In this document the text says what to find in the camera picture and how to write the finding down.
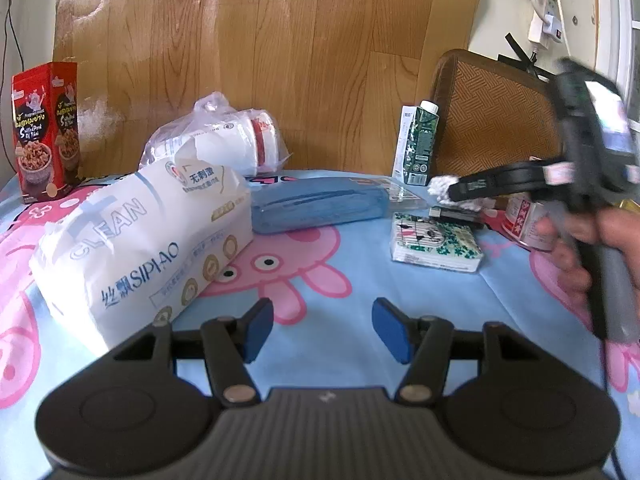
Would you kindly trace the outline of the person's right hand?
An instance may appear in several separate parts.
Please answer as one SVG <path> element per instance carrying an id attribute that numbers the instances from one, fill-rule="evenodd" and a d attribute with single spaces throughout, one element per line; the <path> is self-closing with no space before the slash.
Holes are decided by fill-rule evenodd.
<path id="1" fill-rule="evenodd" d="M 536 228 L 542 235 L 555 237 L 549 259 L 560 270 L 559 285 L 571 300 L 584 304 L 592 284 L 590 273 L 578 262 L 578 257 L 567 244 L 560 240 L 559 233 L 548 216 L 538 220 Z M 580 242 L 590 245 L 601 242 L 622 252 L 634 283 L 634 304 L 636 312 L 639 312 L 639 215 L 620 208 L 603 209 L 596 216 L 568 214 L 564 220 L 564 229 Z"/>

